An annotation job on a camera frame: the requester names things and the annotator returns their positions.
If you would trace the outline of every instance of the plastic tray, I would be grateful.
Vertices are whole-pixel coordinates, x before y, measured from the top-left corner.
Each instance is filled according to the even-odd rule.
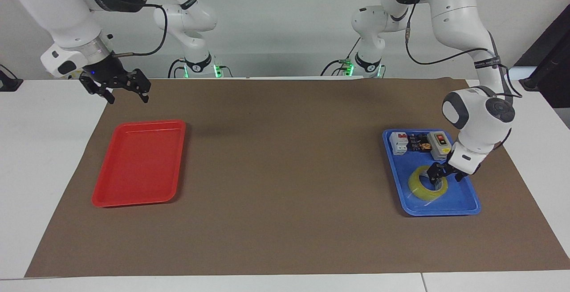
[[[468,177],[465,177],[461,182],[457,182],[454,176],[448,176],[448,191],[434,201],[423,201],[411,193],[407,186],[407,179],[418,166],[431,166],[435,161],[430,153],[411,152],[408,150],[404,155],[393,155],[389,141],[390,134],[392,132],[427,134],[432,131],[436,130],[390,129],[385,130],[382,134],[403,210],[413,216],[475,215],[479,213],[481,204]],[[445,133],[448,139],[452,140],[450,134]],[[427,178],[422,183],[430,186]]]
[[[91,201],[96,207],[162,203],[176,194],[186,124],[124,123],[114,130]]]

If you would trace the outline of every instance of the tape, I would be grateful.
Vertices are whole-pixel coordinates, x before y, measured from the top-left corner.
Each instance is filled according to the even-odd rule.
[[[418,199],[423,199],[424,201],[433,201],[448,191],[448,179],[445,177],[440,178],[436,182],[435,190],[426,188],[423,186],[422,181],[419,179],[419,177],[427,177],[428,168],[429,166],[418,167],[407,180],[407,186],[410,188],[411,193]]]

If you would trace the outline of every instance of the black velcro strap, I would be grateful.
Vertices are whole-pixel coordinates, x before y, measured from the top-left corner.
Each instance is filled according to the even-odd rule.
[[[475,65],[475,69],[482,69],[484,67],[496,66],[501,64],[501,57],[496,56],[493,58],[484,59],[482,61],[475,61],[473,64]]]
[[[208,53],[208,57],[203,61],[199,61],[198,63],[192,63],[191,61],[185,60],[185,63],[192,69],[194,73],[202,73],[206,66],[210,65],[212,62],[212,55]]]
[[[188,8],[191,8],[193,4],[196,4],[197,1],[198,0],[187,0],[184,4],[180,4],[180,8],[187,10]]]
[[[354,60],[358,66],[362,67],[364,71],[366,71],[366,73],[372,73],[375,71],[378,68],[378,65],[380,65],[380,61],[382,61],[382,59],[379,59],[376,63],[368,63],[367,61],[363,61],[362,58],[358,56],[358,53],[356,53]]]

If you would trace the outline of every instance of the blue tray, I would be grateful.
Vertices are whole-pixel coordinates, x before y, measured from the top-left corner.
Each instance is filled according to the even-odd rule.
[[[413,216],[475,215],[479,213],[481,211],[481,204],[468,177],[465,177],[461,182],[457,182],[454,176],[448,176],[448,191],[431,202],[418,199],[407,186],[407,179],[418,166],[431,166],[435,161],[430,153],[411,152],[408,150],[404,155],[393,155],[389,140],[390,134],[392,132],[427,134],[432,131],[436,130],[390,129],[385,130],[382,134],[403,210]],[[452,140],[450,134],[445,133],[448,139]],[[423,183],[430,186],[427,178],[425,178],[425,182]]]

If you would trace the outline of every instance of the white circuit breaker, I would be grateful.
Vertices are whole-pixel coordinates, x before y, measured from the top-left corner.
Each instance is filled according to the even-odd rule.
[[[394,155],[404,155],[407,151],[407,134],[404,132],[392,132],[390,145]]]

